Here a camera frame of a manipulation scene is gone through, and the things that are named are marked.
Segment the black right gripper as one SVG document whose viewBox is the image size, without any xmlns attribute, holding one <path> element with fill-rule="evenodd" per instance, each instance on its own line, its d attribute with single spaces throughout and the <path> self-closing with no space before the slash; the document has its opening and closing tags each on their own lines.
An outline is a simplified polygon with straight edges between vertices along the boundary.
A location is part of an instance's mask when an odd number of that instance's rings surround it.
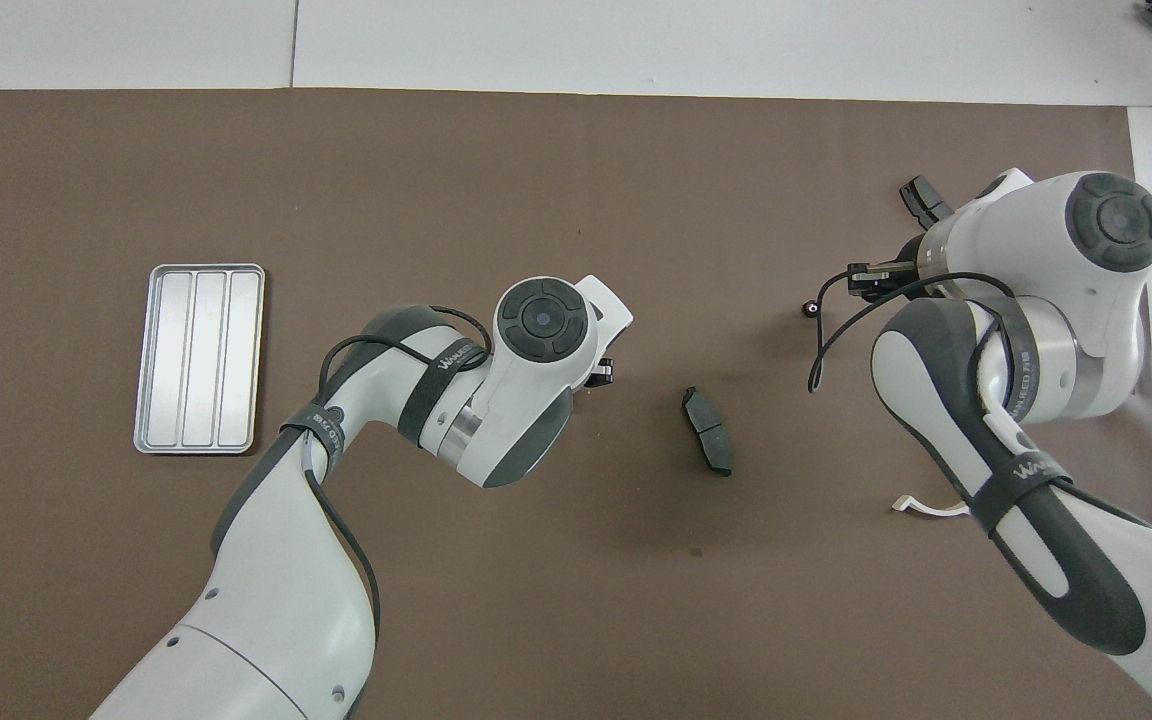
<svg viewBox="0 0 1152 720">
<path fill-rule="evenodd" d="M 905 242 L 904 247 L 901 247 L 896 259 L 893 260 L 895 263 L 914 264 L 914 270 L 890 272 L 890 278 L 888 278 L 887 270 L 874 270 L 873 266 L 865 263 L 847 264 L 847 293 L 854 297 L 864 300 L 867 304 L 873 304 L 873 302 L 881 300 L 882 295 L 887 295 L 887 293 L 896 291 L 900 288 L 905 288 L 905 286 L 918 282 L 920 276 L 918 270 L 916 270 L 916 260 L 919 258 L 922 241 L 922 237 L 910 238 Z"/>
</svg>

